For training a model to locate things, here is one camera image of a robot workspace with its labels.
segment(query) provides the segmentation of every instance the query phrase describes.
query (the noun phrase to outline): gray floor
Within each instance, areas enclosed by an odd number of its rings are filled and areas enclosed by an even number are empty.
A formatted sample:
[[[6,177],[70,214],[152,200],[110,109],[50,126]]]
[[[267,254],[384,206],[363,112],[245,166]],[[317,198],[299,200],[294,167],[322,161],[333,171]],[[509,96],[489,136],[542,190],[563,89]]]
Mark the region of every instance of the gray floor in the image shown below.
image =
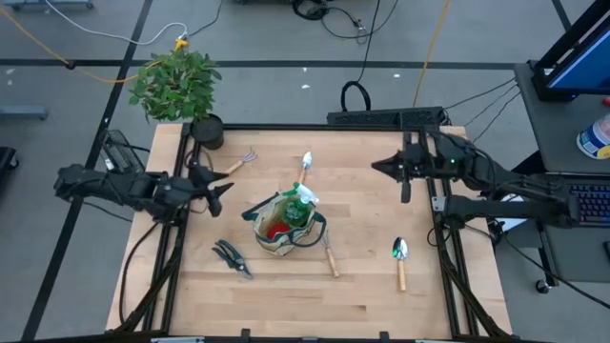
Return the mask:
[[[251,0],[247,6],[225,0],[218,22],[192,39],[192,49],[217,60],[361,60],[365,49],[354,41],[330,36],[319,23],[295,17],[279,1]],[[571,20],[591,0],[562,0]],[[97,10],[65,8],[79,23],[96,30],[131,35],[143,0],[96,1]],[[183,21],[194,30],[214,17],[217,1],[154,0],[143,38],[165,24]],[[337,1],[370,26],[374,1]],[[392,1],[381,4],[385,17]],[[374,37],[371,60],[422,61],[442,8],[441,0],[400,0],[395,16]],[[69,58],[120,59],[127,43],[81,32],[44,9],[24,10],[15,17],[34,35]],[[345,18],[329,17],[336,30],[351,27]],[[4,17],[0,17],[3,58],[48,58]],[[551,0],[455,0],[438,38],[434,61],[523,62],[540,57],[559,38],[562,27]],[[157,43],[140,47],[135,58],[173,47],[179,29]],[[89,68],[114,78],[118,68]],[[357,69],[242,68],[222,69],[214,109],[226,122],[324,123],[328,111],[339,110],[341,86],[357,77]],[[368,69],[363,84],[375,109],[410,107],[418,70]],[[512,77],[509,71],[430,70],[419,106],[447,106]],[[112,127],[133,144],[147,146],[154,124],[142,110],[127,105],[125,88]],[[22,165],[0,199],[0,341],[19,339],[47,268],[68,205],[53,197],[57,169],[84,163],[112,89],[78,72],[60,67],[0,68],[1,104],[40,104],[51,116],[46,122],[2,121],[0,145],[19,150]],[[494,98],[482,97],[451,110],[454,123],[467,122]],[[350,109],[362,107],[348,94]],[[478,135],[498,112],[499,101],[468,126]],[[522,102],[511,103],[478,145],[512,168],[536,149]],[[127,209],[112,207],[129,214]],[[101,333],[128,236],[126,223],[97,210],[80,213],[65,263],[59,273],[38,338]],[[558,342],[610,341],[610,313],[566,287],[545,296],[533,289],[539,271],[507,247],[498,248],[498,267],[515,333]],[[605,300],[610,286],[579,284]]]

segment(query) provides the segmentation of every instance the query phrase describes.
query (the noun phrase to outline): red item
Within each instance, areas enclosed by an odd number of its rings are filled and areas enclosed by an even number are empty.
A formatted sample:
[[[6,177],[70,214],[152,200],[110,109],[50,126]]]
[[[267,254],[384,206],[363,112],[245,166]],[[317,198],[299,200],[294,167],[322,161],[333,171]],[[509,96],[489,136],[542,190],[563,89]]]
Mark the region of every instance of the red item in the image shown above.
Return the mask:
[[[290,227],[288,226],[288,224],[286,224],[284,222],[276,223],[273,226],[271,226],[271,228],[269,229],[269,232],[267,232],[267,238],[273,240],[277,233],[288,232],[289,230],[290,230]]]

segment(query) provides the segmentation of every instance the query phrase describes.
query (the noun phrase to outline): blue screen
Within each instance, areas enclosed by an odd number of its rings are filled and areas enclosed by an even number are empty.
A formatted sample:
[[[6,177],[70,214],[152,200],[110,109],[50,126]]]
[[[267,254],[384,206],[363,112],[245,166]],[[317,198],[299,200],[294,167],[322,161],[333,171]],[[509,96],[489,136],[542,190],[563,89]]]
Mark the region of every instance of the blue screen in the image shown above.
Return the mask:
[[[610,92],[610,31],[559,73],[549,88]]]

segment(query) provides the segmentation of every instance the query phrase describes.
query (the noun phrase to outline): computer monitor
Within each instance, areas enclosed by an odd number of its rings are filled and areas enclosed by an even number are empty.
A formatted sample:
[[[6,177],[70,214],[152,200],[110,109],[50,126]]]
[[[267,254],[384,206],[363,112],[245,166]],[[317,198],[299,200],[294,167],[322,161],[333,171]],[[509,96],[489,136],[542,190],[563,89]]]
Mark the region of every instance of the computer monitor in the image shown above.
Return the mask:
[[[533,81],[540,100],[610,94],[609,10],[610,1],[597,0],[537,62]]]

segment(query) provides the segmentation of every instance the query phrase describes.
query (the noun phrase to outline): green leaves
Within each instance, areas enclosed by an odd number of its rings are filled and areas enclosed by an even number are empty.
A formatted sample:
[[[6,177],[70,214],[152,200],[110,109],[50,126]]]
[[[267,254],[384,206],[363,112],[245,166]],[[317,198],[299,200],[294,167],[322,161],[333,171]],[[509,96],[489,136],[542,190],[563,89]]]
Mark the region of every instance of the green leaves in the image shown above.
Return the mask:
[[[208,117],[213,109],[214,80],[222,79],[210,56],[178,50],[151,54],[151,58],[156,64],[149,63],[138,72],[130,105],[141,104],[147,120]]]

